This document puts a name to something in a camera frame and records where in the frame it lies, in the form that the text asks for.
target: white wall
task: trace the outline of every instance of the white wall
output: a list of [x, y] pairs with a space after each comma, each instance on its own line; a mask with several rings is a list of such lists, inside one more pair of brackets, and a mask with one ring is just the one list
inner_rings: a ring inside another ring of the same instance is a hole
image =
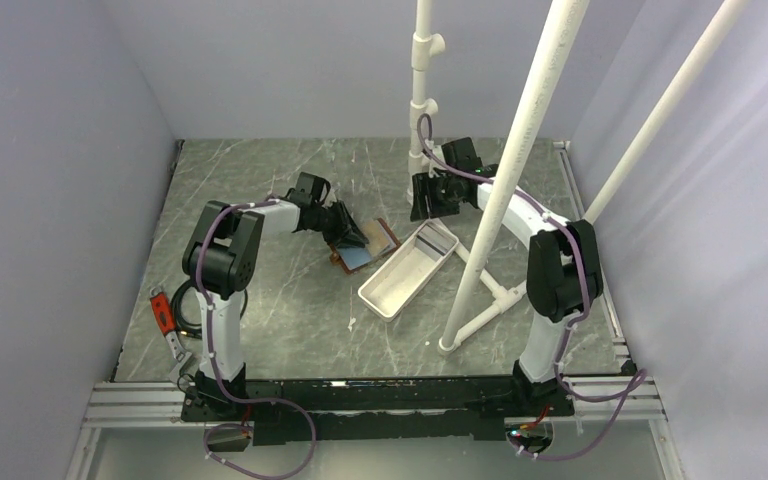
[[[105, 0], [172, 130], [407, 136], [416, 0]], [[428, 91], [443, 136], [505, 136], [549, 0], [445, 0]], [[541, 134], [568, 139], [643, 0], [591, 2]]]
[[63, 478], [133, 307], [173, 137], [96, 2], [0, 2], [0, 479]]
[[[585, 203], [718, 5], [643, 7], [572, 139]], [[750, 3], [596, 229], [689, 478], [768, 478], [768, 1]]]

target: white tray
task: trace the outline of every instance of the white tray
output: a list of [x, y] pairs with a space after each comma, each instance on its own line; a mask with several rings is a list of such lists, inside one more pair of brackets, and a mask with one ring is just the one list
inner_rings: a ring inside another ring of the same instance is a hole
[[358, 289], [358, 296], [385, 322], [407, 305], [458, 246], [458, 237], [426, 220]]

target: orange tool handle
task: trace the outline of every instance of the orange tool handle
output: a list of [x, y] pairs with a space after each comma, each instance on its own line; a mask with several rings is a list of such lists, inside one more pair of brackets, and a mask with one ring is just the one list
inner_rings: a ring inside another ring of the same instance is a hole
[[169, 298], [162, 291], [151, 297], [151, 311], [154, 312], [154, 319], [160, 332], [166, 336], [169, 332], [175, 331], [175, 317], [172, 316], [172, 307], [169, 306]]

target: marble table top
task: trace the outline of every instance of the marble table top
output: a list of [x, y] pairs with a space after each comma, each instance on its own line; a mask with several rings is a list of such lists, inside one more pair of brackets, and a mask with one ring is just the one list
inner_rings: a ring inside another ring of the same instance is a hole
[[[504, 139], [476, 139], [485, 163], [498, 162]], [[187, 140], [158, 221], [145, 276], [125, 338], [116, 381], [167, 381], [174, 366], [155, 324], [148, 292], [163, 285], [171, 297], [185, 280], [181, 257], [204, 204], [260, 200], [283, 195], [300, 172], [331, 181], [358, 224], [383, 218], [404, 240], [410, 222], [407, 138]], [[572, 199], [552, 142], [539, 139], [520, 186], [553, 211], [573, 217]], [[481, 212], [469, 205], [444, 223], [471, 247]], [[527, 298], [496, 317], [448, 357], [436, 350], [464, 262], [453, 255], [391, 323], [383, 322], [358, 298], [357, 290], [377, 263], [346, 275], [329, 262], [330, 250], [315, 232], [264, 237], [249, 305], [242, 320], [247, 377], [355, 378], [506, 374], [528, 339]], [[525, 278], [527, 250], [504, 228], [487, 270], [510, 288]], [[493, 300], [480, 286], [467, 318]], [[183, 302], [185, 316], [198, 320], [195, 294]], [[349, 328], [352, 318], [356, 322]], [[619, 371], [612, 333], [602, 302], [580, 325], [567, 354], [568, 373]], [[198, 356], [201, 341], [183, 338]], [[191, 362], [189, 370], [197, 368]]]

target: red-handled tool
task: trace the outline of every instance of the red-handled tool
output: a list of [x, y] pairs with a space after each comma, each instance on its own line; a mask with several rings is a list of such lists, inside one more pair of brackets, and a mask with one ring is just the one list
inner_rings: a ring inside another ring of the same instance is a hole
[[160, 333], [166, 338], [166, 343], [172, 350], [172, 358], [175, 359], [175, 368], [169, 372], [169, 380], [177, 384], [181, 370], [187, 365], [193, 354], [188, 352], [178, 339], [175, 317], [172, 315], [172, 307], [169, 306], [169, 297], [166, 296], [163, 289], [161, 287], [152, 288], [149, 292], [149, 300], [151, 301], [151, 311], [154, 312], [154, 319], [157, 321], [157, 326], [160, 327]]

